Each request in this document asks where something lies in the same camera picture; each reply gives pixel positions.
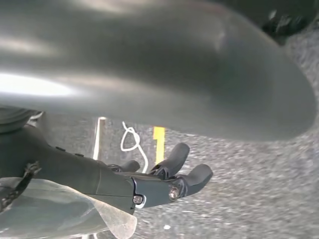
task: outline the white string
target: white string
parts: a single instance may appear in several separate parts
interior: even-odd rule
[[[133,127],[126,127],[125,123],[123,121],[122,122],[122,124],[123,125],[123,128],[125,130],[123,134],[123,137],[122,137],[121,140],[121,150],[122,152],[129,152],[129,151],[132,151],[135,149],[138,149],[140,151],[140,153],[142,155],[143,159],[144,159],[144,167],[143,168],[142,173],[146,173],[146,171],[147,170],[148,166],[149,166],[149,161],[147,160],[147,157],[146,156],[146,154],[143,151],[142,147],[141,147],[140,143],[141,143],[141,138],[140,136],[135,132],[135,130]],[[134,139],[135,140],[135,145],[134,145],[133,147],[131,148],[124,148],[123,144],[124,144],[124,140],[125,139],[125,137],[127,136],[128,133],[132,133],[134,137]]]

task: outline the yellow painted line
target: yellow painted line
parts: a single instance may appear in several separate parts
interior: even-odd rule
[[[156,164],[164,160],[165,128],[154,127],[153,139],[157,140]]]

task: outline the plastic bag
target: plastic bag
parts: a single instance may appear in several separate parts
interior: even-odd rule
[[[20,178],[1,178],[0,198]],[[130,214],[57,183],[33,179],[19,198],[0,214],[0,239],[75,238],[110,230],[128,239],[137,219]]]

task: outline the black cable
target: black cable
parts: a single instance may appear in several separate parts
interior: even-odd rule
[[[39,162],[27,164],[23,177],[17,187],[11,189],[6,196],[0,198],[0,213],[2,213],[8,206],[11,205],[13,201],[24,192],[31,179],[40,170],[41,168]]]

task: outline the bolt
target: bolt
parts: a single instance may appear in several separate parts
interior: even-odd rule
[[[140,205],[143,202],[143,197],[140,195],[136,195],[133,197],[133,203]]]
[[[169,199],[175,201],[179,197],[179,190],[176,187],[172,187],[169,191]]]

